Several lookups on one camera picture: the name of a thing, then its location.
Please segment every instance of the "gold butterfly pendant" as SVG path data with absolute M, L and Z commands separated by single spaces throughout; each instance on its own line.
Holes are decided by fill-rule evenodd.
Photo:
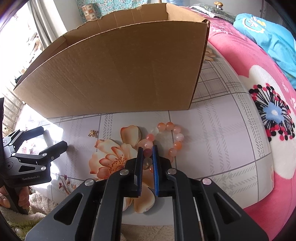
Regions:
M 91 132 L 89 133 L 89 137 L 95 137 L 95 138 L 97 138 L 97 132 L 98 131 L 95 131 L 95 130 L 91 130 Z

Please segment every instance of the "beige plush fabric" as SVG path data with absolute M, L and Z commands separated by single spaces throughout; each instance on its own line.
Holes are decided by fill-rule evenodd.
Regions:
M 127 241 L 174 241 L 173 225 L 141 226 L 122 224 L 121 232 Z

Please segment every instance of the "finger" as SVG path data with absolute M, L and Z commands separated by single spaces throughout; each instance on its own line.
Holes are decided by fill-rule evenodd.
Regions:
M 19 203 L 29 197 L 29 188 L 23 187 L 19 193 Z
M 27 209 L 30 207 L 30 201 L 28 201 L 22 208 L 23 209 Z
M 2 193 L 4 196 L 8 195 L 8 192 L 4 186 L 0 188 L 0 193 Z
M 3 194 L 0 194 L 0 205 L 6 208 L 10 208 L 9 200 Z
M 24 206 L 27 202 L 29 201 L 29 196 L 27 196 L 24 200 L 19 201 L 19 206 L 22 207 Z

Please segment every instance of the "brown cardboard box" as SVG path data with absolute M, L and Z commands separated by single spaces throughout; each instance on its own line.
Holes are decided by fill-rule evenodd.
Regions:
M 30 65 L 15 93 L 44 117 L 187 110 L 209 21 L 171 4 L 147 4 L 89 21 Z

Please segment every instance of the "silver bolt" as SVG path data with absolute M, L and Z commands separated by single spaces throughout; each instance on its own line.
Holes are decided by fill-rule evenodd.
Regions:
M 202 180 L 202 183 L 205 184 L 205 185 L 210 185 L 210 184 L 212 183 L 212 181 L 211 181 L 211 179 L 209 179 L 209 178 L 204 178 L 204 179 Z
M 129 170 L 127 170 L 127 169 L 122 169 L 122 170 L 119 172 L 119 174 L 122 175 L 122 176 L 125 176 L 125 175 L 129 174 Z
M 177 173 L 177 170 L 175 168 L 170 168 L 168 170 L 168 174 L 175 175 L 176 173 Z
M 94 180 L 92 179 L 87 179 L 84 182 L 85 186 L 92 186 L 94 184 Z

